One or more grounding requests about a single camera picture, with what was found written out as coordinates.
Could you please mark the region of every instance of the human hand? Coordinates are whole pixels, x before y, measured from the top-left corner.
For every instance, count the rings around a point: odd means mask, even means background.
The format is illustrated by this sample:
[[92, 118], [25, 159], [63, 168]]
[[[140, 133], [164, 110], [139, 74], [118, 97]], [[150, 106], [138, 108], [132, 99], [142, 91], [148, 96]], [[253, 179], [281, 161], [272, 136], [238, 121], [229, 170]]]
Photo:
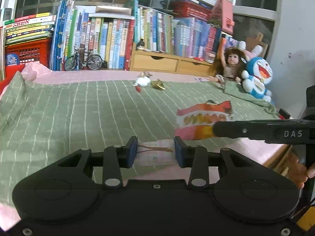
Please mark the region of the human hand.
[[315, 177], [315, 163], [307, 170], [305, 165], [299, 164], [299, 158], [294, 153], [290, 154], [288, 178], [297, 188], [302, 189], [304, 183], [313, 177]]

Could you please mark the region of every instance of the pink calendar stand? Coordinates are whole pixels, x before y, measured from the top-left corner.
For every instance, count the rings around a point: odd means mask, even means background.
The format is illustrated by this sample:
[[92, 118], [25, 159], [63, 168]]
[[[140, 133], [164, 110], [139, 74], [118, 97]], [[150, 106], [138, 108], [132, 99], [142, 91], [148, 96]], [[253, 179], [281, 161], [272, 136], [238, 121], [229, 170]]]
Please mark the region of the pink calendar stand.
[[222, 31], [233, 35], [233, 5], [229, 0], [217, 0], [213, 7], [209, 20], [216, 20], [221, 24]]

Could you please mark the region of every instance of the bookshelf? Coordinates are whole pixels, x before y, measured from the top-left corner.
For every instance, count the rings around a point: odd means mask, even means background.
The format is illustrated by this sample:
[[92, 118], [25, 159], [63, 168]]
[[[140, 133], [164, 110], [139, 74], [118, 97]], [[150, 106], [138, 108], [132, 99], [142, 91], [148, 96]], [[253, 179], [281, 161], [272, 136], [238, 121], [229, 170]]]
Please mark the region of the bookshelf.
[[208, 62], [168, 53], [137, 51], [134, 43], [130, 59], [130, 71], [143, 70], [203, 77], [214, 76], [215, 74], [215, 67]]

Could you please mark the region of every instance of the wooden drawer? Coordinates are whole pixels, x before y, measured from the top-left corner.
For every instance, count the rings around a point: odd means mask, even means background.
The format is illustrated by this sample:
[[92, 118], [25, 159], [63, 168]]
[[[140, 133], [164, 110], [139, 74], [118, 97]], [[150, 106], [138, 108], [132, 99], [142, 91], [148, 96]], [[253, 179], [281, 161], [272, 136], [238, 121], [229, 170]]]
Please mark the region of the wooden drawer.
[[209, 76], [213, 74], [212, 66], [184, 60], [178, 62], [176, 73], [196, 76]]
[[133, 69], [146, 69], [152, 71], [175, 72], [178, 60], [168, 57], [156, 57], [147, 55], [134, 55]]

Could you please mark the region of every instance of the pink bed sheet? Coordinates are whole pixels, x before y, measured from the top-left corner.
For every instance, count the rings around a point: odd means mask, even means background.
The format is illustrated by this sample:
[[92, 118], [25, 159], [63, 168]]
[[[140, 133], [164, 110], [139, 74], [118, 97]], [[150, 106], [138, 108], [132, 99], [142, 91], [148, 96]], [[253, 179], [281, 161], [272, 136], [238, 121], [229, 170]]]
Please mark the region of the pink bed sheet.
[[[134, 81], [139, 72], [135, 71], [72, 71], [56, 72], [51, 71], [42, 64], [31, 62], [26, 64], [22, 75], [26, 80], [41, 84], [63, 84], [84, 81], [102, 81], [102, 80], [132, 80]], [[179, 75], [170, 73], [154, 72], [152, 79], [159, 78], [162, 81], [172, 82], [197, 82], [197, 76]], [[226, 147], [243, 154], [244, 156], [264, 164], [281, 147], [279, 144], [266, 144], [264, 141], [249, 140], [241, 138], [235, 143]], [[163, 170], [157, 170], [144, 176], [137, 176], [134, 179], [185, 179], [189, 178], [190, 169], [181, 169], [178, 166], [169, 166]], [[217, 168], [209, 168], [210, 182], [215, 183], [219, 179]], [[16, 210], [12, 207], [0, 204], [0, 227], [4, 230], [9, 229], [19, 221]]]

